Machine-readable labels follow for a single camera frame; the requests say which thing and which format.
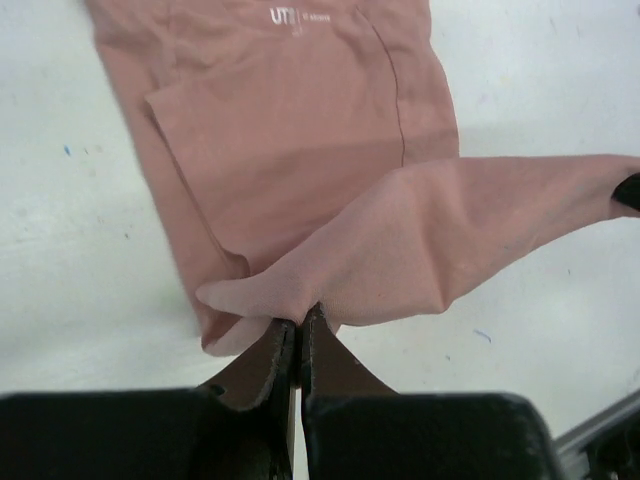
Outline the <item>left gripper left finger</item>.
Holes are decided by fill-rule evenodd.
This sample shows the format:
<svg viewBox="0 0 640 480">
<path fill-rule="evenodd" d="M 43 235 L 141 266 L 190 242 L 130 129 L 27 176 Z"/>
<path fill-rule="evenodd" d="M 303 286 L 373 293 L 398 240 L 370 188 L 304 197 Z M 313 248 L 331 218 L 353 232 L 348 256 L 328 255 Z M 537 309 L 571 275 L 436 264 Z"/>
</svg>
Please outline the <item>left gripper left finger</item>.
<svg viewBox="0 0 640 480">
<path fill-rule="evenodd" d="M 199 479 L 293 477 L 296 326 L 274 320 L 197 388 Z"/>
</svg>

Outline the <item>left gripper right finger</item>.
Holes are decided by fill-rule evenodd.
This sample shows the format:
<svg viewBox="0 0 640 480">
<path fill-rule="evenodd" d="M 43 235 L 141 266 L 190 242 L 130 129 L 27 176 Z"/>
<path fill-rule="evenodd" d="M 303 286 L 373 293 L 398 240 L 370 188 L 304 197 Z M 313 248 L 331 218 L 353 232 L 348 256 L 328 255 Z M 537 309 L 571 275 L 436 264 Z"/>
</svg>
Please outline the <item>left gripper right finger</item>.
<svg viewBox="0 0 640 480">
<path fill-rule="evenodd" d="M 335 336 L 321 304 L 300 327 L 302 424 L 311 479 L 369 472 L 382 432 L 373 415 L 398 395 Z"/>
</svg>

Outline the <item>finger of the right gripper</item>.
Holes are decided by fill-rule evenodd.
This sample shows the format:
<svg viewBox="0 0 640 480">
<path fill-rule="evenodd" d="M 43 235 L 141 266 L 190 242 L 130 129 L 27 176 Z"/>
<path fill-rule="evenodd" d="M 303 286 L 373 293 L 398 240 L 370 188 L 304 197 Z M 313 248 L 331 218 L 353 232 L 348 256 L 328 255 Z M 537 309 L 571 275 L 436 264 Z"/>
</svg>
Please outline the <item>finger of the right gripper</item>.
<svg viewBox="0 0 640 480">
<path fill-rule="evenodd" d="M 640 212 L 640 173 L 623 180 L 613 191 L 611 199 L 620 205 Z"/>
</svg>

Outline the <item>pink t shirt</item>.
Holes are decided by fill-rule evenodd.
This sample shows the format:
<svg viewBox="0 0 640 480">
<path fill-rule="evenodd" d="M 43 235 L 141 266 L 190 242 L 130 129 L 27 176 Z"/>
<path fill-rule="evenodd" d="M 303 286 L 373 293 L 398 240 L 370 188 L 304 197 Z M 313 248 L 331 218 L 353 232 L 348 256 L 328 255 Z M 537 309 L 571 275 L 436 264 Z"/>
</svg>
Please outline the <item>pink t shirt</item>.
<svg viewBox="0 0 640 480">
<path fill-rule="evenodd" d="M 91 1 L 213 355 L 321 304 L 439 314 L 537 248 L 639 212 L 632 156 L 464 158 L 425 1 Z"/>
</svg>

